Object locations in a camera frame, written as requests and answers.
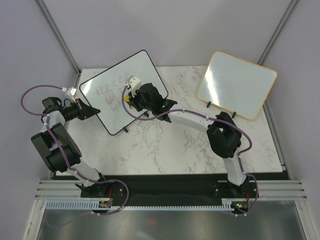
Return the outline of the yellow black eraser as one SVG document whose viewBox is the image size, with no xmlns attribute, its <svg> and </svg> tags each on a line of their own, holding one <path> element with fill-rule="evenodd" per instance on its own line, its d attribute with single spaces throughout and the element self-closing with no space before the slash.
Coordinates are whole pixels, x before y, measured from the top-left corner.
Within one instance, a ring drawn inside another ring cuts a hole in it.
<svg viewBox="0 0 320 240">
<path fill-rule="evenodd" d="M 132 101 L 132 98 L 131 98 L 131 96 L 130 95 L 125 95 L 124 97 L 123 97 L 123 100 L 126 102 L 126 103 L 129 103 L 129 102 L 131 102 Z"/>
</svg>

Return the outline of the black-framed whiteboard with writing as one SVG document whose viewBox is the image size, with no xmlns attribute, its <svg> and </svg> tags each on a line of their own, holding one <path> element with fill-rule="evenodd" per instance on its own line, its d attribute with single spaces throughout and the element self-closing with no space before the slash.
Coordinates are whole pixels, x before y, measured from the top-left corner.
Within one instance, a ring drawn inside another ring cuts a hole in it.
<svg viewBox="0 0 320 240">
<path fill-rule="evenodd" d="M 135 121 L 125 112 L 121 100 L 126 81 L 131 76 L 140 79 L 142 84 L 152 83 L 163 98 L 169 95 L 146 50 L 131 55 L 79 85 L 79 91 L 88 104 L 100 110 L 97 117 L 111 136 Z"/>
</svg>

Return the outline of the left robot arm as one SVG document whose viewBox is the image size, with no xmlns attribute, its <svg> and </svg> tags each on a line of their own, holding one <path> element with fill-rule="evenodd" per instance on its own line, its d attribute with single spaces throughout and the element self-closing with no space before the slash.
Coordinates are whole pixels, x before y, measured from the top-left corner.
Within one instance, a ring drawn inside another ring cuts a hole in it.
<svg viewBox="0 0 320 240">
<path fill-rule="evenodd" d="M 39 133 L 31 137 L 31 142 L 48 169 L 53 172 L 68 173 L 81 181 L 76 184 L 83 191 L 93 192 L 98 197 L 109 193 L 109 184 L 95 168 L 82 160 L 82 153 L 65 128 L 65 124 L 74 119 L 86 120 L 101 111 L 85 104 L 77 98 L 69 106 L 63 106 L 57 97 L 48 97 L 42 101 L 44 106 Z"/>
</svg>

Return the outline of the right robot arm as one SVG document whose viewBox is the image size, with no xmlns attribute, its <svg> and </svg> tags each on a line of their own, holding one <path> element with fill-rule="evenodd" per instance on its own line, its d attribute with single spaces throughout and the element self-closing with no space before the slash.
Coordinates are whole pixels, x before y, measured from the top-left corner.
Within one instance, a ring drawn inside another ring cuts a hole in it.
<svg viewBox="0 0 320 240">
<path fill-rule="evenodd" d="M 236 159 L 243 133 L 228 113 L 222 111 L 212 117 L 184 108 L 175 100 L 163 98 L 152 83 L 134 83 L 135 80 L 133 78 L 125 84 L 128 94 L 123 96 L 123 101 L 138 112 L 150 111 L 156 120 L 184 125 L 205 133 L 212 151 L 224 162 L 227 180 L 230 182 L 229 193 L 234 197 L 241 197 L 246 193 L 247 176 L 242 164 Z"/>
</svg>

